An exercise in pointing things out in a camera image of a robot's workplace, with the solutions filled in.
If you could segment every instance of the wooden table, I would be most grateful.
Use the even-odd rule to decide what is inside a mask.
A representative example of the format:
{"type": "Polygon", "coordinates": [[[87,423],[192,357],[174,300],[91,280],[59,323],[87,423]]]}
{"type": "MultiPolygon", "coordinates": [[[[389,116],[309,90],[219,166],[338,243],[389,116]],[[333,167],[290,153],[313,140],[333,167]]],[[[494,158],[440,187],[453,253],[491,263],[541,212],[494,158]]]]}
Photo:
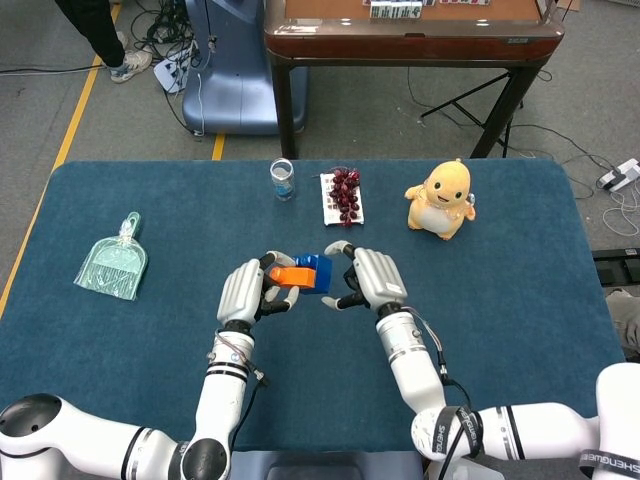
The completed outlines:
{"type": "Polygon", "coordinates": [[[296,66],[506,68],[509,80],[470,155],[486,157],[564,36],[555,3],[542,10],[539,1],[436,3],[418,20],[392,20],[369,18],[362,0],[267,0],[282,155],[297,158],[289,78],[296,66]]]}

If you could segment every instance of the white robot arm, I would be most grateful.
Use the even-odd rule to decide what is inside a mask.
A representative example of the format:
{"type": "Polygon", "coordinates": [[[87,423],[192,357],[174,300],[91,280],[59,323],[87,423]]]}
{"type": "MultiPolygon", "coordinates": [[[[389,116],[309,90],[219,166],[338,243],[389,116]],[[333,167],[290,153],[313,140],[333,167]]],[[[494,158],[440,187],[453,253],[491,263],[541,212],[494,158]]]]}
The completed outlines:
{"type": "Polygon", "coordinates": [[[176,443],[150,428],[98,418],[48,394],[22,398],[0,413],[3,480],[59,480],[67,462],[78,470],[121,480],[224,480],[229,475],[229,436],[238,425],[247,376],[264,375],[251,363],[251,327],[262,316],[288,311],[298,289],[275,300],[278,289],[264,274],[291,258],[268,252],[236,269],[225,283],[200,402],[196,431],[176,443]]]}
{"type": "Polygon", "coordinates": [[[599,417],[584,419],[557,403],[516,405],[471,412],[447,407],[444,358],[438,373],[413,315],[403,309],[407,298],[398,269],[388,256],[356,248],[346,241],[329,245],[325,254],[344,253],[352,262],[345,273],[354,293],[323,298],[336,310],[364,305],[378,315],[382,341],[400,394],[416,413],[411,437],[427,459],[430,479],[443,479],[447,465],[481,450],[503,460],[580,458],[580,468],[597,480],[640,479],[640,365],[613,365],[600,374],[596,387],[599,417]]]}
{"type": "Polygon", "coordinates": [[[264,373],[251,363],[251,327],[264,315],[286,312],[295,305],[299,289],[285,300],[274,300],[279,288],[265,271],[272,264],[295,266],[292,258],[268,252],[237,268],[227,278],[218,307],[223,331],[216,334],[209,368],[196,412],[196,432],[182,459],[182,480],[226,479],[231,469],[229,436],[238,425],[250,372],[266,385],[264,373]]]}

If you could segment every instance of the sneaker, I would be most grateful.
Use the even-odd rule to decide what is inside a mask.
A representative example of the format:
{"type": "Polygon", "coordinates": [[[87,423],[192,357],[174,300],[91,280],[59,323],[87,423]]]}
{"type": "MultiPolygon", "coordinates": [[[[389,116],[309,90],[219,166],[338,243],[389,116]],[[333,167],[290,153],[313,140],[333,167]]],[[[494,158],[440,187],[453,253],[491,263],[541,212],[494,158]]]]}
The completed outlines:
{"type": "Polygon", "coordinates": [[[126,50],[129,46],[129,37],[127,37],[126,33],[119,31],[116,32],[116,35],[118,36],[118,40],[120,40],[120,43],[122,44],[122,48],[126,50]]]}
{"type": "Polygon", "coordinates": [[[115,83],[123,83],[134,75],[144,72],[151,65],[153,55],[149,52],[138,50],[136,52],[125,52],[124,62],[121,67],[109,68],[111,80],[115,83]]]}

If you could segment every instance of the gray carpet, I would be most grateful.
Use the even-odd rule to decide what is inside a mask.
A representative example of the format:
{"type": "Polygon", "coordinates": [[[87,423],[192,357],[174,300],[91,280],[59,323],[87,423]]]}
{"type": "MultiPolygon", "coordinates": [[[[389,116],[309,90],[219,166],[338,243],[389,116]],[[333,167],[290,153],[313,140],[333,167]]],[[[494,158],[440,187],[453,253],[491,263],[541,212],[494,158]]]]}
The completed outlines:
{"type": "MultiPolygon", "coordinates": [[[[153,0],[144,3],[154,5],[153,0]]],[[[133,2],[125,0],[118,28],[128,31],[138,11],[133,2]]],[[[0,0],[0,18],[0,69],[71,68],[89,65],[93,59],[89,46],[53,2],[0,0]]],[[[615,165],[638,158],[639,21],[638,8],[584,0],[581,12],[568,15],[566,37],[546,67],[553,80],[536,81],[515,123],[554,128],[615,165]]],[[[310,115],[299,136],[302,157],[453,157],[471,151],[479,136],[476,127],[457,127],[442,115],[417,122],[423,108],[409,96],[406,69],[375,69],[375,81],[372,73],[367,68],[312,70],[310,115]]],[[[412,69],[411,83],[417,99],[436,104],[494,74],[490,70],[412,69]]],[[[0,286],[9,276],[85,78],[84,74],[0,77],[0,286]]],[[[497,91],[498,87],[489,89],[463,104],[478,115],[486,114],[497,91]]],[[[466,123],[459,113],[448,113],[466,123]]],[[[175,122],[151,72],[116,86],[103,71],[68,161],[210,158],[213,140],[212,136],[194,138],[175,122]]],[[[580,154],[567,141],[535,128],[514,129],[512,144],[523,154],[530,149],[544,150],[560,162],[580,154]]],[[[230,137],[224,159],[279,155],[275,137],[230,137]]],[[[588,185],[602,174],[585,158],[572,161],[566,169],[588,185]]],[[[590,193],[584,186],[574,187],[576,196],[590,193]]],[[[630,195],[627,189],[628,202],[632,202],[630,195]]],[[[623,237],[604,226],[603,211],[615,206],[608,195],[595,192],[578,205],[592,248],[637,246],[637,237],[623,237]]],[[[640,216],[632,218],[640,224],[640,216]]],[[[610,219],[617,228],[632,231],[615,212],[610,219]]],[[[573,461],[481,461],[490,462],[508,479],[583,478],[573,461]]]]}

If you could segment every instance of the green dustpan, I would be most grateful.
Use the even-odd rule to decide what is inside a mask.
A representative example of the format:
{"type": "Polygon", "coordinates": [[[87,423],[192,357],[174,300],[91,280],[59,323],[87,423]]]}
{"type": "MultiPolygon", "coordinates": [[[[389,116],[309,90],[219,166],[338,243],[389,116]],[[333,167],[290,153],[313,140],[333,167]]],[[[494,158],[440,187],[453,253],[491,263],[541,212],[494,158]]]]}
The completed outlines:
{"type": "Polygon", "coordinates": [[[139,227],[140,214],[131,212],[117,237],[96,242],[73,283],[94,292],[134,300],[147,266],[147,253],[133,238],[139,227]]]}

